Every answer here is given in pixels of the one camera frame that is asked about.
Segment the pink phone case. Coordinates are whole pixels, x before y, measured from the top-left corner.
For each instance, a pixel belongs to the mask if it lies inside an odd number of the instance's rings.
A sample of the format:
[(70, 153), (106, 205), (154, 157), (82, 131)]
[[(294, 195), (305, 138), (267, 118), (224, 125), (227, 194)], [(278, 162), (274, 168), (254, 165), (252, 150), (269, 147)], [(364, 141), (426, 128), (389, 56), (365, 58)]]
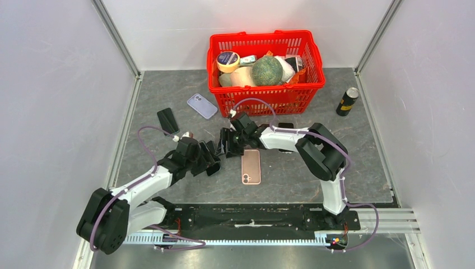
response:
[(241, 157), (241, 181), (245, 185), (259, 185), (261, 183), (259, 150), (244, 150)]

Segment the black smartphone silver edge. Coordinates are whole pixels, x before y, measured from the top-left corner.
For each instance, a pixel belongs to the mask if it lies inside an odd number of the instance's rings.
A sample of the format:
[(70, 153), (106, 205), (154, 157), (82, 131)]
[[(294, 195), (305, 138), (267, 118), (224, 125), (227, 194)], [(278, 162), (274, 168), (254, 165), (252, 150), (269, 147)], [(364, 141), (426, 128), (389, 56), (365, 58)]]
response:
[[(293, 124), (293, 123), (279, 122), (278, 128), (293, 129), (293, 128), (294, 128), (294, 124)], [(285, 153), (285, 154), (291, 154), (291, 153), (292, 153), (292, 151), (283, 150), (283, 149), (279, 149), (279, 152), (282, 152), (282, 153)]]

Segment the lilac phone case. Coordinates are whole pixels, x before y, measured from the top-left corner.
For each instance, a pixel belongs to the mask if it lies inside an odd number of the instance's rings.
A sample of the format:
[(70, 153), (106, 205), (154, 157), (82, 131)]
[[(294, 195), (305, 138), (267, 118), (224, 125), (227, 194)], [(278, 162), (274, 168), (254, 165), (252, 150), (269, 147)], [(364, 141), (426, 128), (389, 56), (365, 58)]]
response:
[(218, 108), (201, 94), (194, 94), (187, 100), (187, 104), (206, 120), (211, 119), (218, 112)]

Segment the dark green smartphone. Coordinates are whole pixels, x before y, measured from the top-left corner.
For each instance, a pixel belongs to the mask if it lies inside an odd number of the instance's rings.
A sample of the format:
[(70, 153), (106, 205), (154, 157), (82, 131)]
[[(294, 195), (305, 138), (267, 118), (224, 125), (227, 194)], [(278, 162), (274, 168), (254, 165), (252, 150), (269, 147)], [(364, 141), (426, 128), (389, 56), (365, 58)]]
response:
[(208, 177), (216, 174), (217, 172), (219, 172), (221, 170), (221, 164), (220, 162), (215, 162), (213, 164), (210, 164), (207, 169), (206, 169), (206, 174)]

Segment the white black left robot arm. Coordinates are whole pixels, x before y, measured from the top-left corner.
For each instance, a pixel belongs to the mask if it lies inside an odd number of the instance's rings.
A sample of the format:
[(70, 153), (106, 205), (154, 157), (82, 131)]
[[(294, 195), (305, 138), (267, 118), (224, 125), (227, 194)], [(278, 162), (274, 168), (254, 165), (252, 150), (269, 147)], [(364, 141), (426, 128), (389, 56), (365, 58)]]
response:
[(152, 225), (171, 228), (177, 206), (155, 194), (171, 187), (187, 173), (211, 176), (220, 169), (213, 142), (182, 137), (176, 149), (139, 178), (112, 190), (95, 190), (78, 222), (76, 234), (88, 241), (93, 251), (111, 254), (129, 234)]

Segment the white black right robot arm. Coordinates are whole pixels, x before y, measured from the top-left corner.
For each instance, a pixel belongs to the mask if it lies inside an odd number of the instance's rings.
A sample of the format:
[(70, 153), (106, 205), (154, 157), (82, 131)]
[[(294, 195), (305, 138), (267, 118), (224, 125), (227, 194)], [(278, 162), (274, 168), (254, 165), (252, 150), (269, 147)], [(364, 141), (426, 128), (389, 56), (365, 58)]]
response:
[(230, 126), (222, 128), (217, 152), (226, 157), (242, 156), (245, 147), (296, 152), (323, 191), (324, 224), (338, 229), (346, 222), (347, 208), (339, 180), (350, 158), (347, 149), (321, 123), (308, 128), (276, 127), (274, 123), (257, 125), (245, 112), (230, 111)]

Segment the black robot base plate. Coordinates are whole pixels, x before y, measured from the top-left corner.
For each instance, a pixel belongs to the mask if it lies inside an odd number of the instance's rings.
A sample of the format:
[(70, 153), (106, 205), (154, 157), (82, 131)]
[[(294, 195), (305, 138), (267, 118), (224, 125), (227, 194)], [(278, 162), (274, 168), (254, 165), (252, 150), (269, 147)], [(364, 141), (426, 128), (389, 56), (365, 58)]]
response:
[(321, 203), (177, 203), (158, 226), (200, 240), (311, 239), (361, 229), (356, 211), (334, 217)]

